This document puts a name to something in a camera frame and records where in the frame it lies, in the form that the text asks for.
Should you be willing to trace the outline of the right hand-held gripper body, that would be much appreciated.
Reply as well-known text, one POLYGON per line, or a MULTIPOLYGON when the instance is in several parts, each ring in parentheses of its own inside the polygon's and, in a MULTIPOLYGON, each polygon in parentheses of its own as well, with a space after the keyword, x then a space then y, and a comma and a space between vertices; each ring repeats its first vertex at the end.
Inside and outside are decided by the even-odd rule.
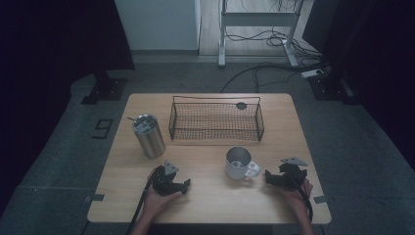
POLYGON ((307 163, 297 157, 283 159, 279 166, 279 186, 286 189, 297 189, 301 186, 307 177, 307 170, 300 169, 301 166, 307 166, 307 163))

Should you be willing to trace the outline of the person's left hand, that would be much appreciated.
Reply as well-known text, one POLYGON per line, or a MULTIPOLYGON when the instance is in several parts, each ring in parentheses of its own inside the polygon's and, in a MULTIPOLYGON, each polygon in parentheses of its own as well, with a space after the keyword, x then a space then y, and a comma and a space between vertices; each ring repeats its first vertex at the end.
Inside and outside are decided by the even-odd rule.
POLYGON ((140 221, 142 223, 150 224, 170 202, 179 198, 181 195, 181 192, 176 192, 168 196, 162 196, 153 187, 150 187, 144 202, 140 221))

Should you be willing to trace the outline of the black wire mesh basket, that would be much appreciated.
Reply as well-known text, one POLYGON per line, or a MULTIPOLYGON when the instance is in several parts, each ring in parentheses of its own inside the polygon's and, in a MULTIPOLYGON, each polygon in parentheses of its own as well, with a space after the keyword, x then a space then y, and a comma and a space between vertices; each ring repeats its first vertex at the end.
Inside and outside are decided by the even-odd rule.
POLYGON ((173 96, 168 131, 172 140, 260 142, 264 134, 260 98, 173 96), (247 108, 238 110, 239 102, 247 108))

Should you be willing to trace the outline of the black stand base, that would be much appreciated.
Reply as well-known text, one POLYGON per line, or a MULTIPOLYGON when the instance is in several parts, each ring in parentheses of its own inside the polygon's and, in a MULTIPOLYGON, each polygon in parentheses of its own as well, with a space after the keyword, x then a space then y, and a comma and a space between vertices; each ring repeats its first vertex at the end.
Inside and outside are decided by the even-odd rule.
POLYGON ((315 75, 308 79, 314 98, 318 101, 341 101, 345 105, 359 105, 360 102, 344 78, 330 75, 315 75))
POLYGON ((93 72, 96 79, 91 92, 85 96, 82 105, 95 105, 99 101, 118 101, 125 89, 127 78, 110 78, 105 70, 93 72))

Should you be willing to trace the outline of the white metal mug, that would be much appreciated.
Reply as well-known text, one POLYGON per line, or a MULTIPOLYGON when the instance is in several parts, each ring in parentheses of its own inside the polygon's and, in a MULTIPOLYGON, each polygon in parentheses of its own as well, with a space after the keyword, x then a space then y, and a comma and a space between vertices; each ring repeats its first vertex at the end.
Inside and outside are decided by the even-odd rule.
POLYGON ((252 160, 251 153, 244 147, 232 147, 226 154, 225 171, 234 180, 246 177, 256 177, 260 173, 260 166, 252 160))

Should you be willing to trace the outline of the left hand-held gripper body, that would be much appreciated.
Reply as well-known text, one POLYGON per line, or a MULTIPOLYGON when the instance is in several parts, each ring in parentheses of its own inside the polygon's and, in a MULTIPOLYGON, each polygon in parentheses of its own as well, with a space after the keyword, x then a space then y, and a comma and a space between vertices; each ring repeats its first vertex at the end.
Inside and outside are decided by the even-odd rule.
POLYGON ((162 196, 173 194, 174 190, 180 188, 179 184, 181 184, 173 182, 178 170, 179 168, 169 161, 157 166, 152 175, 153 188, 162 196))

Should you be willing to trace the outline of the steel tumbler with lid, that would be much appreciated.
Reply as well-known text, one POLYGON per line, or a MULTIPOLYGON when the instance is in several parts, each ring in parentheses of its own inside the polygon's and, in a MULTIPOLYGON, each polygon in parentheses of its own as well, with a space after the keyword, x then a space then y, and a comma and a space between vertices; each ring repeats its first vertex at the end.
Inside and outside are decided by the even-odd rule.
POLYGON ((149 114, 138 116, 132 123, 132 131, 146 157, 156 159, 164 153, 165 145, 155 116, 149 114))

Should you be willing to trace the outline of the person's right hand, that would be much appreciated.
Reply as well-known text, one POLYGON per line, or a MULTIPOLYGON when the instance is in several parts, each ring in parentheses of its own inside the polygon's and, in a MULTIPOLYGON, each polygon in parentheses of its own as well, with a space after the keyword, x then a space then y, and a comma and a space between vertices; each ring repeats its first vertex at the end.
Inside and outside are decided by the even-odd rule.
MULTIPOLYGON (((308 179, 305 179, 300 187, 306 197, 309 197, 312 188, 313 185, 308 179)), ((282 190, 282 194, 296 218, 308 220, 308 208, 302 194, 298 190, 290 191, 286 189, 282 190)))

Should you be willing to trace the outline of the white desk frame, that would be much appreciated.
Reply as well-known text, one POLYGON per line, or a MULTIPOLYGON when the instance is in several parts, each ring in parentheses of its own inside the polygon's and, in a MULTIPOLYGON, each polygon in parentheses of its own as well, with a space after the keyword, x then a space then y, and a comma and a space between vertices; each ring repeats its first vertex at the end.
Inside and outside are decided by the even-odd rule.
POLYGON ((220 0, 220 38, 218 44, 218 66, 220 68, 224 68, 226 65, 225 32, 228 26, 288 26, 290 31, 286 38, 282 40, 282 45, 290 65, 292 67, 297 67, 299 63, 295 56, 295 48, 293 42, 294 34, 300 19, 303 2, 304 0, 298 0, 296 8, 292 12, 238 13, 228 12, 227 0, 220 0))

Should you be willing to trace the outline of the white cabinet panel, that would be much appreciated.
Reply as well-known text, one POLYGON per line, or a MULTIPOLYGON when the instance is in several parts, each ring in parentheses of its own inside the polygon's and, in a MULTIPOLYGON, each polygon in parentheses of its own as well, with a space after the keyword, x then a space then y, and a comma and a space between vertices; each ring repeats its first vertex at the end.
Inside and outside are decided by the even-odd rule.
POLYGON ((132 51, 197 51, 200 0, 115 0, 132 51))

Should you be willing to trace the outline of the white power strip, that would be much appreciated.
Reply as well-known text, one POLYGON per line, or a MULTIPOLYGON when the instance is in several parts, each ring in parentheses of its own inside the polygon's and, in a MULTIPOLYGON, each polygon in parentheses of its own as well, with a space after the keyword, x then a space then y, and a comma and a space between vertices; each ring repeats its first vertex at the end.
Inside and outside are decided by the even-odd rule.
POLYGON ((308 70, 308 71, 304 71, 301 73, 301 77, 302 78, 310 78, 310 77, 314 77, 314 76, 325 76, 326 72, 324 72, 321 69, 317 69, 317 70, 308 70))

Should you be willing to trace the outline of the dark curtain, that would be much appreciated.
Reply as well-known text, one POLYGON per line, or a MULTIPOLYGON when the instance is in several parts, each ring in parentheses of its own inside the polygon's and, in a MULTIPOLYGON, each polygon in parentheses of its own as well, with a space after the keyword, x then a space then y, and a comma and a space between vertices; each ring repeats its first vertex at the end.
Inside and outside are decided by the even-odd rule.
POLYGON ((302 38, 415 169, 415 0, 313 0, 302 38))
POLYGON ((0 216, 58 124, 71 85, 133 67, 115 0, 0 0, 0 216))

